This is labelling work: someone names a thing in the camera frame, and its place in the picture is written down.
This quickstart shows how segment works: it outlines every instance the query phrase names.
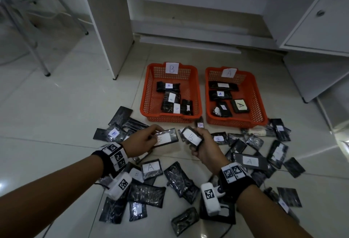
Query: white tile floor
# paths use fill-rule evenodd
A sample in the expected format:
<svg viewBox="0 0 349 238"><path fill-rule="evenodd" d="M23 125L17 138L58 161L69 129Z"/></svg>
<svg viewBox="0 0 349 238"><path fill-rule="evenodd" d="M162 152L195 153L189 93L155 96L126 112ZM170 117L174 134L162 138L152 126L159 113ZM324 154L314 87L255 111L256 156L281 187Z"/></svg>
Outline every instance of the white tile floor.
<svg viewBox="0 0 349 238"><path fill-rule="evenodd" d="M231 66L255 75L267 115L282 118L292 130L288 158L295 157L306 169L297 179L277 171L266 180L266 187L297 189L303 208L293 211L313 236L344 237L348 233L347 159L316 105L302 102L280 56L253 50L234 55L135 43L119 78L113 81L95 33L87 37L76 32L53 35L54 40L41 49L52 71L49 78L30 55L0 66L0 195L88 156L103 144L92 139L96 128L106 128L121 105L134 110L133 118L149 124L139 111L147 64L167 61L196 66L202 103L205 68ZM183 127L160 125L165 129ZM236 130L205 126L211 132ZM264 141L261 153L265 156L273 138ZM179 161L198 186L210 176L181 142L157 148L153 157L160 158L163 168ZM165 186L165 177L159 177L155 185ZM190 206L168 188L163 209L147 206L147 218L129 222L127 207L122 224L113 225L98 221L104 200L102 189L92 186L54 222L46 237L156 237L159 231L164 237L174 237L170 219ZM198 199L194 206L198 208ZM227 237L252 237L242 216L237 213L236 217L237 224ZM201 220L181 237L218 237L227 227Z"/></svg>

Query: red plastic basket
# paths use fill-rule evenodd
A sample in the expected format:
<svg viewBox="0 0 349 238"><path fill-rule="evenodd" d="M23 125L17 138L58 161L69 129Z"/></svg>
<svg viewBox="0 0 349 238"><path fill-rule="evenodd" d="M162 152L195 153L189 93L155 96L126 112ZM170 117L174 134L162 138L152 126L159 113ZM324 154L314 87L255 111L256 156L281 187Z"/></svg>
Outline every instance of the red plastic basket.
<svg viewBox="0 0 349 238"><path fill-rule="evenodd" d="M163 64L150 64L147 67L141 101L141 114L149 121L191 123L202 115L198 70L191 65L179 63L178 74L165 73L166 62ZM161 104L164 93L156 92L156 82L180 83L181 99L193 101L193 116L173 113L163 113Z"/></svg>
<svg viewBox="0 0 349 238"><path fill-rule="evenodd" d="M268 117L265 113L262 98L259 94L257 82L253 74L250 72L237 70L233 78L221 77L224 69L229 67L206 68L205 71L205 96L206 96L206 121L210 124L232 126L239 128L253 128L256 125L264 126L268 123ZM216 80L228 83L235 83L239 86L239 91L231 91L233 99L244 99L247 107L250 109L249 113L234 113L234 110L227 101L230 111L233 113L233 117L221 118L214 116L212 111L216 107L215 101L210 101L208 96L208 82Z"/></svg>

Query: forearm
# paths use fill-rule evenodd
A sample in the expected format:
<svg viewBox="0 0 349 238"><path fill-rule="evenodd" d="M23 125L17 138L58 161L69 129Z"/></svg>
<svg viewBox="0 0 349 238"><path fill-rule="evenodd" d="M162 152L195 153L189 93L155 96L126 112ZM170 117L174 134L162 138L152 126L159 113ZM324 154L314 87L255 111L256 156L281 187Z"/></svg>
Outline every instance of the forearm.
<svg viewBox="0 0 349 238"><path fill-rule="evenodd" d="M0 197L2 237L36 236L102 173L102 160L92 155Z"/></svg>
<svg viewBox="0 0 349 238"><path fill-rule="evenodd" d="M255 238L312 237L255 185L247 187L236 203Z"/></svg>

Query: white sticker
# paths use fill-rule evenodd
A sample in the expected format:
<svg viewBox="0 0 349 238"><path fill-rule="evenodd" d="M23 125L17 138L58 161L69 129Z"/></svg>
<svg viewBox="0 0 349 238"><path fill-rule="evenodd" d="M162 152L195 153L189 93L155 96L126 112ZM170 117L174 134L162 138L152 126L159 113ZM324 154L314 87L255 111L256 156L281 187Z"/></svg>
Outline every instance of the white sticker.
<svg viewBox="0 0 349 238"><path fill-rule="evenodd" d="M173 105L173 113L180 114L180 104L174 103L174 105Z"/></svg>
<svg viewBox="0 0 349 238"><path fill-rule="evenodd" d="M234 181L236 181L236 177L234 176L234 173L231 170L230 165L223 166L221 169L228 183L233 183Z"/></svg>
<svg viewBox="0 0 349 238"><path fill-rule="evenodd" d="M240 165L238 165L238 163L232 163L230 164L230 168L231 170L233 171L236 179L240 179L240 178L243 178L245 177L245 173L242 171L242 168Z"/></svg>
<svg viewBox="0 0 349 238"><path fill-rule="evenodd" d="M267 135L267 131L265 130L265 128L263 126L255 126L252 129L248 130L248 134L264 137Z"/></svg>
<svg viewBox="0 0 349 238"><path fill-rule="evenodd" d="M219 116L222 115L222 114L220 113L220 108L218 108L218 107L215 108L215 112L216 112Z"/></svg>
<svg viewBox="0 0 349 238"><path fill-rule="evenodd" d="M213 140L215 142L223 142L224 138L223 138L223 136L213 136Z"/></svg>
<svg viewBox="0 0 349 238"><path fill-rule="evenodd" d="M242 163L247 165L259 166L258 158L256 157L249 157L249 156L243 155Z"/></svg>
<svg viewBox="0 0 349 238"><path fill-rule="evenodd" d="M142 213L142 203L135 203L136 215Z"/></svg>
<svg viewBox="0 0 349 238"><path fill-rule="evenodd" d="M229 87L228 83L218 83L217 84L219 87Z"/></svg>
<svg viewBox="0 0 349 238"><path fill-rule="evenodd" d="M235 76L237 69L236 68L227 68L222 72L222 77L230 77L233 78Z"/></svg>
<svg viewBox="0 0 349 238"><path fill-rule="evenodd" d="M175 93L170 93L169 94L169 102L174 103L175 99L176 99L176 94Z"/></svg>
<svg viewBox="0 0 349 238"><path fill-rule="evenodd" d="M140 155L138 158L139 158L139 160L142 160L147 155L148 155L148 152L145 152L144 154Z"/></svg>
<svg viewBox="0 0 349 238"><path fill-rule="evenodd" d="M144 164L142 165L142 169L143 169L143 174L159 170L160 169L159 161L152 162L149 164Z"/></svg>
<svg viewBox="0 0 349 238"><path fill-rule="evenodd" d="M225 204L219 204L220 205L220 212L218 215L224 216L224 217L229 217L229 208L225 207Z"/></svg>
<svg viewBox="0 0 349 238"><path fill-rule="evenodd" d="M283 145L280 144L276 149L275 151L273 152L273 157L272 157L272 160L274 161L278 161L278 160L281 160L282 158L282 155L283 155Z"/></svg>
<svg viewBox="0 0 349 238"><path fill-rule="evenodd" d="M155 143L154 146L169 142L171 142L171 135L169 133L164 133L162 135L157 135L157 143Z"/></svg>
<svg viewBox="0 0 349 238"><path fill-rule="evenodd" d="M282 127L282 125L277 125L277 126L276 126L276 129L277 129L278 131L281 131L281 132L284 130L283 127Z"/></svg>
<svg viewBox="0 0 349 238"><path fill-rule="evenodd" d="M132 168L131 171L129 172L129 175L141 183L144 182L142 171L138 169Z"/></svg>
<svg viewBox="0 0 349 238"><path fill-rule="evenodd" d="M117 129L112 129L109 133L108 133L113 139L115 139L119 134L120 132L117 130Z"/></svg>
<svg viewBox="0 0 349 238"><path fill-rule="evenodd" d="M198 137L196 134L194 134L191 130L185 129L185 131L182 133L182 135L191 143L195 144L196 146L201 143L202 139Z"/></svg>
<svg viewBox="0 0 349 238"><path fill-rule="evenodd" d="M279 204L285 210L285 212L288 213L290 208L286 205L286 203L282 200L282 198L279 199Z"/></svg>
<svg viewBox="0 0 349 238"><path fill-rule="evenodd" d="M234 100L238 110L247 110L246 103L243 99Z"/></svg>
<svg viewBox="0 0 349 238"><path fill-rule="evenodd" d="M178 74L178 63L166 63L166 73L168 74Z"/></svg>

